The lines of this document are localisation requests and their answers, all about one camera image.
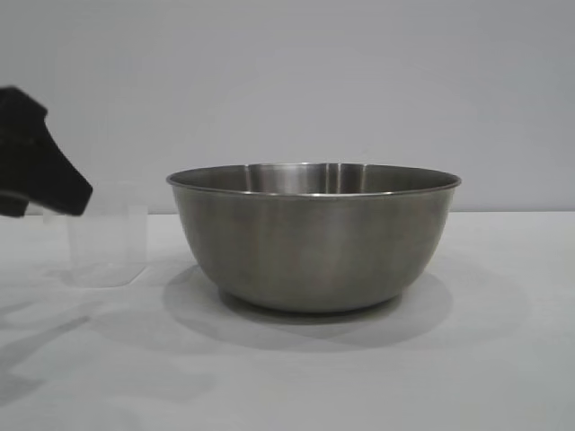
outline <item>bowl rim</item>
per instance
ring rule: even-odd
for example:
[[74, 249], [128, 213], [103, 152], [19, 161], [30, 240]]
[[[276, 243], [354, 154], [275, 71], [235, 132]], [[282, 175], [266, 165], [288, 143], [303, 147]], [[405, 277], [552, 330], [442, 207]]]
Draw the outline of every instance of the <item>bowl rim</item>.
[[[198, 172], [198, 171], [214, 171], [217, 169], [230, 169], [230, 168], [250, 168], [253, 166], [302, 166], [302, 165], [355, 165], [355, 166], [376, 166], [379, 168], [393, 168], [393, 169], [402, 169], [408, 170], [413, 172], [428, 172], [428, 173], [437, 173], [441, 175], [445, 175], [451, 179], [446, 185], [443, 186], [436, 186], [436, 187], [428, 187], [425, 189], [407, 189], [407, 190], [396, 190], [396, 191], [377, 191], [377, 192], [369, 192], [369, 193], [275, 193], [275, 192], [265, 192], [265, 191], [248, 191], [248, 190], [232, 190], [232, 189], [217, 189], [211, 187], [201, 187], [195, 186], [192, 184], [185, 184], [183, 182], [177, 181], [176, 177], [183, 175], [185, 173], [190, 172]], [[178, 171], [170, 174], [166, 181], [175, 188], [180, 189], [190, 189], [194, 191], [202, 191], [207, 193], [218, 193], [218, 194], [226, 194], [226, 195], [236, 195], [236, 196], [261, 196], [261, 197], [282, 197], [282, 198], [365, 198], [365, 197], [381, 197], [381, 196], [403, 196], [403, 195], [415, 195], [421, 193], [430, 193], [434, 191], [441, 191], [441, 190], [448, 190], [454, 189], [461, 184], [461, 178], [453, 173], [438, 171], [434, 169], [427, 169], [427, 168], [419, 168], [419, 167], [411, 167], [411, 166], [401, 166], [401, 165], [393, 165], [393, 164], [378, 164], [378, 163], [330, 163], [330, 162], [323, 162], [323, 163], [316, 163], [316, 162], [302, 162], [302, 163], [247, 163], [247, 164], [224, 164], [219, 166], [207, 166], [207, 167], [199, 167], [193, 169], [187, 169], [184, 171]]]

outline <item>black object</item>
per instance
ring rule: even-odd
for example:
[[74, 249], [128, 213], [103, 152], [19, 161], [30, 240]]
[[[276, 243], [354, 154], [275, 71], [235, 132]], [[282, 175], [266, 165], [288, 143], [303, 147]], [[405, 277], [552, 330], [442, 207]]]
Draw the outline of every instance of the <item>black object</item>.
[[0, 88], [0, 215], [28, 203], [80, 216], [92, 186], [62, 154], [44, 122], [48, 110], [16, 87]]

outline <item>white wall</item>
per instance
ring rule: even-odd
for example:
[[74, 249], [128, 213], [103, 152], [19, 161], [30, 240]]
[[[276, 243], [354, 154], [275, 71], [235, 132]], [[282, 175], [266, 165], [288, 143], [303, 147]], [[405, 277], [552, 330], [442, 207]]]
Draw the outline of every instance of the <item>white wall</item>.
[[2, 0], [0, 84], [88, 176], [351, 161], [461, 175], [456, 209], [575, 209], [573, 0]]

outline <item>stainless steel bowl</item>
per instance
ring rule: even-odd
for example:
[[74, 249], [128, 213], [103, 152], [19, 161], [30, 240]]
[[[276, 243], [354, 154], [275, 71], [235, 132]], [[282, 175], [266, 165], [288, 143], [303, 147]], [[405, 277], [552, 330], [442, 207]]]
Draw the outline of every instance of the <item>stainless steel bowl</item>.
[[443, 231], [455, 175], [349, 163], [221, 166], [173, 186], [191, 251], [223, 291], [290, 312], [341, 312], [410, 285]]

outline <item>clear plastic cup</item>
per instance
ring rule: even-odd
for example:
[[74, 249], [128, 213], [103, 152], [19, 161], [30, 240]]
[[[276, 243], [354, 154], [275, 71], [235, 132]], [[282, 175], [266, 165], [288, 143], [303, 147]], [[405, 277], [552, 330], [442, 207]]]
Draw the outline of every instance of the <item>clear plastic cup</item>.
[[124, 286], [146, 267], [147, 205], [134, 183], [93, 187], [84, 214], [66, 220], [71, 275], [80, 286]]

